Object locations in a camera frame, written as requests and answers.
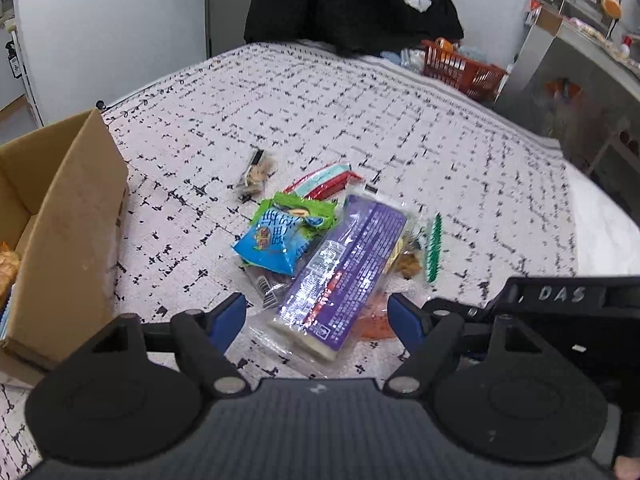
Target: patterned tablecloth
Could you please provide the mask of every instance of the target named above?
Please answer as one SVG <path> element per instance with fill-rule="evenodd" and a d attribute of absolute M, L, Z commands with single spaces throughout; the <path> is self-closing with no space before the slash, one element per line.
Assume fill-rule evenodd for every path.
<path fill-rule="evenodd" d="M 417 300 L 437 294 L 484 304 L 512 274 L 576 267 L 557 143 L 383 60 L 252 44 L 154 83 L 104 120 L 129 165 L 116 310 L 146 322 L 209 310 L 236 290 L 260 304 L 231 249 L 256 209 L 232 188 L 257 147 L 277 162 L 267 196 L 341 161 L 417 212 L 440 211 L 442 271 Z M 336 375 L 382 379 L 405 355 L 396 340 L 361 342 Z M 244 333 L 227 357 L 254 385 L 299 375 Z M 38 454 L 24 425 L 26 394 L 1 391 L 0 478 L 16 478 Z"/>

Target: cardboard box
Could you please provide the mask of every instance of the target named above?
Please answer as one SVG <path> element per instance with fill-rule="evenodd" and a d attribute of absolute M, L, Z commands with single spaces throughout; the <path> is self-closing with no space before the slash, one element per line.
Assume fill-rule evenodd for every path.
<path fill-rule="evenodd" d="M 0 241 L 22 255 L 0 381 L 35 384 L 111 319 L 106 279 L 126 186 L 97 110 L 0 146 Z"/>

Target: black cloth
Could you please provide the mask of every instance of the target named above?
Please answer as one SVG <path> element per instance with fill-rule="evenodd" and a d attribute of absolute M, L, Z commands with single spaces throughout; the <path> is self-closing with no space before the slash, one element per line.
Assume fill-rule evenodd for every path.
<path fill-rule="evenodd" d="M 419 12 L 403 0 L 251 0 L 244 40 L 324 41 L 345 55 L 399 52 L 439 37 L 461 40 L 453 2 L 431 1 Z"/>

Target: red plastic basket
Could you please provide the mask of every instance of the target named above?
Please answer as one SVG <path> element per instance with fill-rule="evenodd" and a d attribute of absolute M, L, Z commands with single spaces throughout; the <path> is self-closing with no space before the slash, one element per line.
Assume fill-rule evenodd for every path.
<path fill-rule="evenodd" d="M 423 40 L 424 71 L 453 88 L 460 90 L 474 101 L 494 100 L 498 85 L 506 71 L 495 65 L 478 63 L 459 54 L 442 50 L 433 41 Z"/>

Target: black device with das label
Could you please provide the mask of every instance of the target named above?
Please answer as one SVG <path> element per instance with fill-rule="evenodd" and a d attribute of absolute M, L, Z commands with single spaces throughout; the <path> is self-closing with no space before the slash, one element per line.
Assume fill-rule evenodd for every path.
<path fill-rule="evenodd" d="M 605 479 L 640 442 L 640 278 L 511 278 L 486 308 L 393 294 L 410 356 L 381 388 L 252 391 L 223 355 L 245 316 L 236 293 L 168 323 L 116 318 L 29 396 L 44 460 L 28 478 Z"/>

